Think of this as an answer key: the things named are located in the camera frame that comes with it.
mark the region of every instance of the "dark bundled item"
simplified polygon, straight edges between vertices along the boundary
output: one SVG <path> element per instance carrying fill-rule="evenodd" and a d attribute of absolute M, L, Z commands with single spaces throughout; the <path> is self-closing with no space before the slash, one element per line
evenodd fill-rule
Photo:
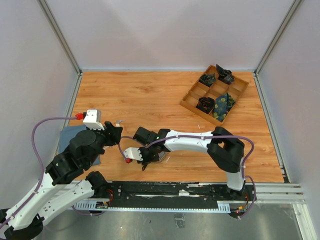
<path fill-rule="evenodd" d="M 207 87 L 211 87 L 212 84 L 214 84 L 216 81 L 216 75 L 215 74 L 203 74 L 199 82 L 206 85 Z"/>
<path fill-rule="evenodd" d="M 235 81 L 235 77 L 232 75 L 232 72 L 230 70 L 223 69 L 218 64 L 215 65 L 216 71 L 219 74 L 218 79 L 225 84 L 232 84 Z"/>
<path fill-rule="evenodd" d="M 236 101 L 229 93 L 225 93 L 215 100 L 213 109 L 213 117 L 222 122 L 227 116 L 230 109 L 235 105 Z"/>
<path fill-rule="evenodd" d="M 196 105 L 196 108 L 201 110 L 202 112 L 208 114 L 214 109 L 215 107 L 215 100 L 211 97 L 200 97 L 199 102 Z"/>

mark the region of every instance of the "blue mat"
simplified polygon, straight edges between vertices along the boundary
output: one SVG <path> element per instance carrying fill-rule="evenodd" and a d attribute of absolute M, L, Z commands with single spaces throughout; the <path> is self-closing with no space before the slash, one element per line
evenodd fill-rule
<path fill-rule="evenodd" d="M 72 138 L 74 138 L 77 133 L 81 132 L 82 130 L 86 130 L 86 125 L 79 125 L 79 126 L 65 126 L 62 131 L 60 132 L 60 139 L 58 144 L 58 153 L 62 153 L 66 147 L 69 145 L 69 142 Z M 100 164 L 100 156 L 98 156 L 95 162 L 92 164 L 99 165 Z"/>

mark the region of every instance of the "gray floor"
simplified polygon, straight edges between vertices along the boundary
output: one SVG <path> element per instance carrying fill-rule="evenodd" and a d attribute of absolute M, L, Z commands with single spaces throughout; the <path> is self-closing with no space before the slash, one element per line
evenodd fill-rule
<path fill-rule="evenodd" d="M 242 220 L 225 213 L 186 213 L 184 226 L 169 212 L 106 212 L 82 216 L 67 210 L 37 240 L 301 240 L 291 205 L 255 205 Z"/>

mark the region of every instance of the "green patterned cloth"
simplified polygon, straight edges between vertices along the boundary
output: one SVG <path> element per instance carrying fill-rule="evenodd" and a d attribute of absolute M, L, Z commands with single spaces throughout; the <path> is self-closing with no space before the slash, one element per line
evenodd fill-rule
<path fill-rule="evenodd" d="M 222 122 L 227 116 L 230 109 L 235 105 L 236 101 L 229 93 L 225 93 L 215 100 L 213 109 L 213 117 Z"/>

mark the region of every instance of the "black strap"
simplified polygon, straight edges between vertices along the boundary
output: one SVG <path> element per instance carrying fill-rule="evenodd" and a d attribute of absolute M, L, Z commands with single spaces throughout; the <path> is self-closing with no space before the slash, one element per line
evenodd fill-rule
<path fill-rule="evenodd" d="M 213 100 L 211 97 L 200 97 L 198 104 L 196 105 L 196 108 L 201 110 L 202 112 L 205 112 L 206 114 L 209 114 L 212 109 L 215 107 L 215 100 Z"/>

